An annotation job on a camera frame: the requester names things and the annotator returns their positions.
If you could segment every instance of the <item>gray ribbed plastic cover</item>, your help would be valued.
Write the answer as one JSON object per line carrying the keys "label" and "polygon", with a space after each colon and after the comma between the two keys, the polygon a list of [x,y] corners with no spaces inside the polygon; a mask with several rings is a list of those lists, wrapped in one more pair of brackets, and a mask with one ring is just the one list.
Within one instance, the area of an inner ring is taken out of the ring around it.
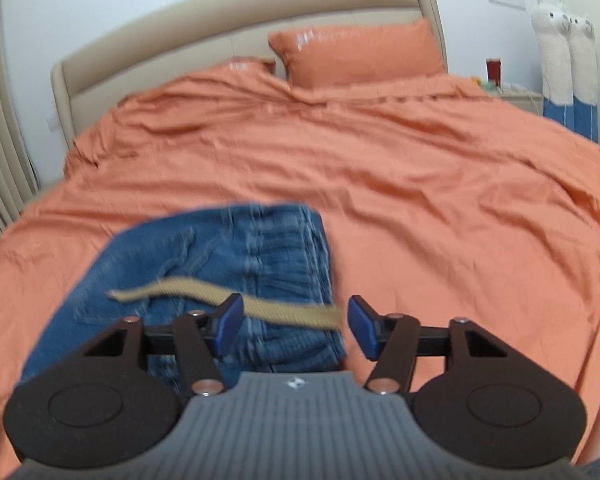
{"label": "gray ribbed plastic cover", "polygon": [[561,460],[525,471],[483,468],[429,440],[404,401],[360,388],[349,372],[243,373],[195,397],[153,449],[115,466],[58,470],[25,461],[12,480],[587,479]]}

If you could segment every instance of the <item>yellow object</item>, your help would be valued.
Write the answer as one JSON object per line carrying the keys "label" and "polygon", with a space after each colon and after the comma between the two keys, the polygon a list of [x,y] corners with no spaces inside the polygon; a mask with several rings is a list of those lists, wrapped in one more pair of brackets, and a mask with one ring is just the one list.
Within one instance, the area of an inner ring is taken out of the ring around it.
{"label": "yellow object", "polygon": [[[108,290],[106,295],[120,303],[129,303],[155,296],[182,296],[218,306],[233,293],[233,290],[223,286],[203,282],[196,278],[182,277],[165,278],[128,290]],[[261,300],[248,294],[242,294],[242,301],[244,313],[247,316],[256,317],[269,323],[325,330],[340,329],[340,309],[332,304],[285,303]]]}

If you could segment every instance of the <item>bedside table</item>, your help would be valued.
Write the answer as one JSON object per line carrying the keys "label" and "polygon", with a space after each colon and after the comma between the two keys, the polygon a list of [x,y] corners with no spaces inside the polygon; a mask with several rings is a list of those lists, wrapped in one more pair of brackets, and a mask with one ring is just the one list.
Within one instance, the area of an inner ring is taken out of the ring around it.
{"label": "bedside table", "polygon": [[517,108],[535,115],[542,115],[542,94],[532,92],[525,88],[499,88],[492,92],[487,92],[491,96],[504,99]]}

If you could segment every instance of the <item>beige leather headboard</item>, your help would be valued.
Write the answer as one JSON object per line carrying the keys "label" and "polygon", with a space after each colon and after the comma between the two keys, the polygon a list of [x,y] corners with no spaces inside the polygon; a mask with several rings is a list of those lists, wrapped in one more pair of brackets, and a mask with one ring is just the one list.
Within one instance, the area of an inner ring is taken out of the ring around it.
{"label": "beige leather headboard", "polygon": [[[303,25],[409,23],[424,16],[446,63],[436,0],[186,0],[58,62],[51,81],[67,145],[125,95],[231,56],[273,56],[267,34]],[[284,66],[277,59],[277,75]]]}

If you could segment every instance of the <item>logo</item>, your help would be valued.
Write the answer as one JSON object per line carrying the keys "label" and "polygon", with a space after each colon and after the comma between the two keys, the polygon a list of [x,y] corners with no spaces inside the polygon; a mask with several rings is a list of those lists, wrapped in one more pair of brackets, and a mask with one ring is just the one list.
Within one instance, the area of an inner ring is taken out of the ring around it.
{"label": "logo", "polygon": [[286,380],[285,384],[289,388],[293,388],[295,391],[298,391],[306,384],[306,381],[304,379],[301,379],[300,377],[293,377],[289,380]]}

